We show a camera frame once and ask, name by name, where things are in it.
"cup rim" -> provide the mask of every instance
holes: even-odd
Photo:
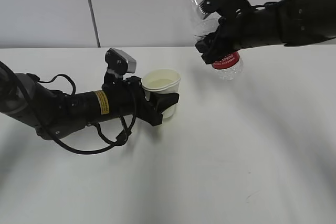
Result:
[[[162,69],[156,69],[156,70],[153,70],[153,71],[147,73],[147,74],[142,78],[142,80],[143,80],[145,77],[149,76],[150,74],[152,74],[152,73],[154,73],[154,72],[157,72],[157,71],[160,71],[160,70],[169,70],[169,71],[173,71],[173,72],[175,72],[175,73],[177,74],[177,76],[178,76],[179,78],[178,78],[176,81],[174,81],[174,82],[172,82],[172,83],[169,83],[169,84],[167,84],[167,85],[165,85],[165,86],[163,86],[163,87],[160,87],[160,88],[147,88],[147,87],[144,85],[144,83],[142,83],[142,86],[143,86],[144,90],[146,90],[146,91],[150,91],[150,92],[159,92],[159,91],[163,91],[163,90],[166,90],[166,89],[168,89],[168,88],[171,88],[171,87],[177,85],[177,84],[181,81],[181,76],[180,76],[180,74],[179,74],[177,71],[175,71],[174,69],[169,69],[169,68],[162,68]]]

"yellow warning label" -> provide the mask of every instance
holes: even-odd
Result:
[[[102,90],[98,90],[95,91],[95,93],[100,105],[100,114],[102,115],[109,114],[110,113],[109,100],[107,99],[105,92]]]

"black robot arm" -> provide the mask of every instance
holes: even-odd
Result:
[[[336,0],[282,0],[260,6],[247,0],[203,0],[201,8],[222,16],[217,31],[196,44],[206,64],[241,49],[304,46],[336,38]]]
[[[102,89],[80,94],[75,94],[75,83],[65,74],[56,77],[62,76],[70,81],[72,94],[46,89],[36,75],[15,74],[0,62],[0,112],[35,128],[43,139],[54,140],[77,154],[101,153],[125,144],[136,118],[152,126],[162,124],[162,112],[176,104],[179,95],[151,93],[150,98],[146,98],[141,78],[123,78],[127,72],[134,73],[137,66],[136,61],[123,51],[111,48],[106,53],[106,62],[108,67]],[[129,126],[123,118],[126,115],[133,115]],[[120,119],[123,131],[113,142],[103,135],[99,123],[115,118]],[[96,127],[99,136],[109,146],[95,151],[80,151],[60,140],[86,126]]]

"white wall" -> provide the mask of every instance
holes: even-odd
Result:
[[[181,0],[92,0],[101,45],[186,46],[194,42]]]
[[[250,1],[261,4],[276,0]],[[92,3],[104,47],[194,43],[181,0],[92,0]],[[97,46],[88,0],[0,0],[0,6],[0,47]]]
[[[96,47],[87,0],[0,0],[0,47]]]

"red bottle cap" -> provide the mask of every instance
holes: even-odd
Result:
[[[239,53],[234,52],[224,57],[221,61],[214,62],[212,64],[212,67],[218,70],[227,69],[234,66],[239,61],[239,58],[240,58]]]

